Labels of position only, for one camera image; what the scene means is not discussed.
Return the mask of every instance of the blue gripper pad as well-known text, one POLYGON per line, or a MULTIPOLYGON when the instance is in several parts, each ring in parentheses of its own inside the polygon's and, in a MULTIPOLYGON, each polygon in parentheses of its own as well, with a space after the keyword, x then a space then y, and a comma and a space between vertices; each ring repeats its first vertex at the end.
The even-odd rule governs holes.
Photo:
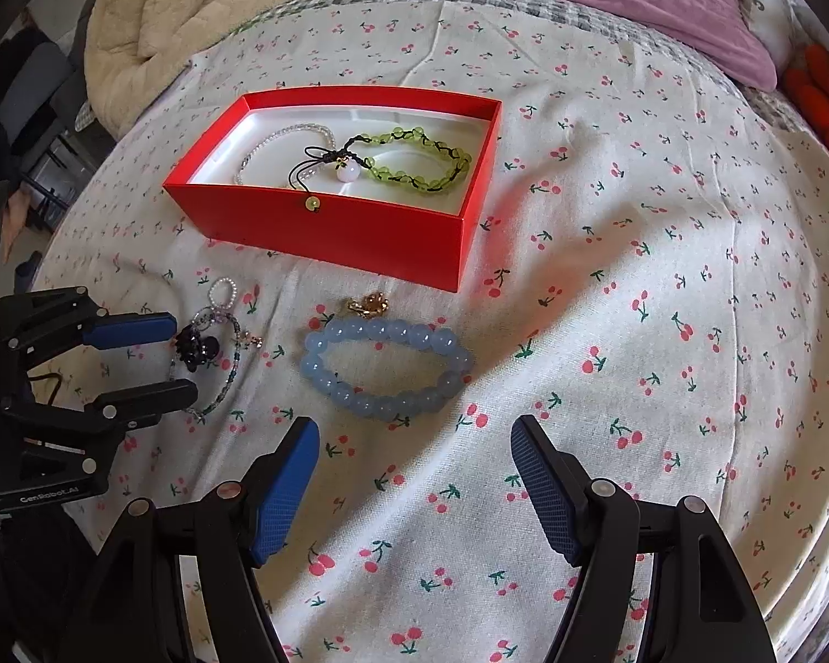
POLYGON ((319 429, 309 420, 258 508, 258 530, 249 552, 259 566, 283 547, 317 459, 319 429))
POLYGON ((83 343, 102 351, 152 344, 175 336, 177 326, 172 314, 122 314, 96 322, 83 332, 83 343))
POLYGON ((513 424, 510 450, 550 547, 566 559, 576 560, 581 544, 575 533, 575 508, 522 419, 516 419, 513 424))

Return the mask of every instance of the floral fabric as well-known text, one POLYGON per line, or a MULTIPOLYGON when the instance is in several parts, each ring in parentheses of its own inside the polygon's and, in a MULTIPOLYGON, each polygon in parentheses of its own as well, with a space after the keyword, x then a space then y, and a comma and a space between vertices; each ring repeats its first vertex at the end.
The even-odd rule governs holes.
MULTIPOLYGON (((686 48, 539 15, 464 0, 285 6, 193 59, 69 212, 38 285, 183 322, 230 276, 264 347, 244 351, 205 425, 169 414, 130 434, 108 493, 68 509, 98 545, 132 498, 200 498, 305 414, 323 452, 288 546, 257 573, 289 658, 541 660, 577 571, 546 543, 510 456, 510 427, 531 413, 633 497, 704 498, 788 660, 829 600, 829 156, 757 117, 686 48), (241 92, 326 83, 504 102, 459 293, 204 239, 161 189, 241 92), (392 315, 448 326, 475 353, 439 414, 365 422, 298 373, 304 335, 377 289, 392 315)), ((223 353, 195 375, 201 405, 230 366, 229 328, 209 333, 223 353)), ((169 359, 166 345, 73 351, 53 362, 60 401, 161 380, 169 359)), ((379 393, 441 370, 368 342, 329 363, 379 393)), ((185 575, 197 654, 215 660, 192 561, 185 575)), ((621 663, 637 657, 649 577, 641 561, 621 663)))

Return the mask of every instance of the box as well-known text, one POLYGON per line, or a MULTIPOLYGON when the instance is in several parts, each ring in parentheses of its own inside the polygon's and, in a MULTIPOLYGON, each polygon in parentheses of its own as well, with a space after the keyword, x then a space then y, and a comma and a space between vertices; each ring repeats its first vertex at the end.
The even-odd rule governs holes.
MULTIPOLYGON (((495 99, 410 87, 320 86, 244 94, 173 167, 164 187, 210 239, 457 292, 491 178, 500 111, 495 99), (345 184, 333 165, 320 167, 305 181, 309 192, 303 192, 287 186, 288 173, 307 158, 304 146, 327 143, 316 132, 298 131, 265 145, 246 166, 242 185, 230 183, 259 142, 294 123, 329 126, 337 149, 354 134, 422 126, 428 138, 463 149, 473 161, 465 178, 440 194, 380 183, 365 173, 345 184)), ((377 165, 427 179, 444 176, 452 165, 408 143, 351 149, 374 157, 377 165)))

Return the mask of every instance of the red box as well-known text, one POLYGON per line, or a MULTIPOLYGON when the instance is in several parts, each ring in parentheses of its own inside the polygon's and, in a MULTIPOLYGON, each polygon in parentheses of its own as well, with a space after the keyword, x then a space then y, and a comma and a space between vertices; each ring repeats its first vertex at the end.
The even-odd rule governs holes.
POLYGON ((244 94, 173 167, 164 187, 210 239, 331 261, 457 292, 491 177, 500 110, 501 103, 495 99, 409 87, 321 86, 244 94), (191 183, 201 165, 250 112, 318 105, 422 110, 486 121, 480 151, 470 152, 473 164, 460 211, 447 214, 314 192, 320 206, 313 212, 305 207, 310 194, 300 190, 191 183))

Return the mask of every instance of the white pearl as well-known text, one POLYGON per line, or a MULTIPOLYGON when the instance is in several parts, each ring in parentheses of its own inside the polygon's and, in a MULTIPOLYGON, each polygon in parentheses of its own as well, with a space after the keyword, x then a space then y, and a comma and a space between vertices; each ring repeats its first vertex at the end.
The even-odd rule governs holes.
POLYGON ((335 165, 335 174, 342 182, 352 182, 358 179, 361 173, 363 173, 363 168, 360 167, 358 161, 352 159, 345 160, 343 163, 337 162, 335 165))

